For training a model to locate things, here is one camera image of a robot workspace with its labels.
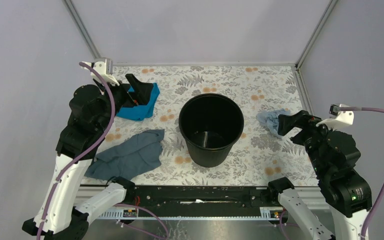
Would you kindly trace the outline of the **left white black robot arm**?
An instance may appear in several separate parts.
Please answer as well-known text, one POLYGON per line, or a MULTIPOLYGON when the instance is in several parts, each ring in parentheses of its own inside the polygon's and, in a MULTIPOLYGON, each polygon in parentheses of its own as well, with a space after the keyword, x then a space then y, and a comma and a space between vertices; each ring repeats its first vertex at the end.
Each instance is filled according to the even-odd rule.
POLYGON ((55 167, 47 196, 38 214, 26 220, 22 230, 45 240, 80 240, 89 225, 113 205, 128 206, 137 201, 135 185, 113 177, 97 195, 76 204, 87 168, 122 107, 149 103, 156 91, 154 83, 139 81, 133 74, 127 83, 109 84, 110 93, 96 84, 79 87, 69 102, 71 113, 56 146, 55 167))

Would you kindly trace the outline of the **light blue trash bag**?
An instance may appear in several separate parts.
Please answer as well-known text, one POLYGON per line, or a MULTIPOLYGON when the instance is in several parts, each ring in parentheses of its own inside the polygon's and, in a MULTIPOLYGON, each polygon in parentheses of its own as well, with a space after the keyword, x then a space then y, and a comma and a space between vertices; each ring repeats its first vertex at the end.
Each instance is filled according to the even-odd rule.
POLYGON ((269 130, 271 134, 276 136, 277 138, 282 138, 281 135, 278 134, 279 128, 279 119, 280 115, 291 115, 290 110, 286 110, 284 108, 272 111, 263 110, 256 115, 256 119, 262 127, 265 127, 269 130))

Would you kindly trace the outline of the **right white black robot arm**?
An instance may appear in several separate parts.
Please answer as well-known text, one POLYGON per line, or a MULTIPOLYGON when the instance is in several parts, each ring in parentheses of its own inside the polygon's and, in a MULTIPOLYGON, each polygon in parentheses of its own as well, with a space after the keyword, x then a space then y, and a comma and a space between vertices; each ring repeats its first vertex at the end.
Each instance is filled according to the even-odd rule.
POLYGON ((311 240, 366 240, 365 220, 372 208, 372 191, 367 181, 355 171, 361 157, 354 138, 341 128, 351 126, 354 112, 333 106, 328 119, 301 110, 278 116, 278 134, 285 136, 293 128, 299 133, 291 141, 303 146, 314 169, 318 187, 331 211, 334 232, 329 231, 301 200, 291 181, 282 177, 268 183, 267 201, 281 205, 311 240))

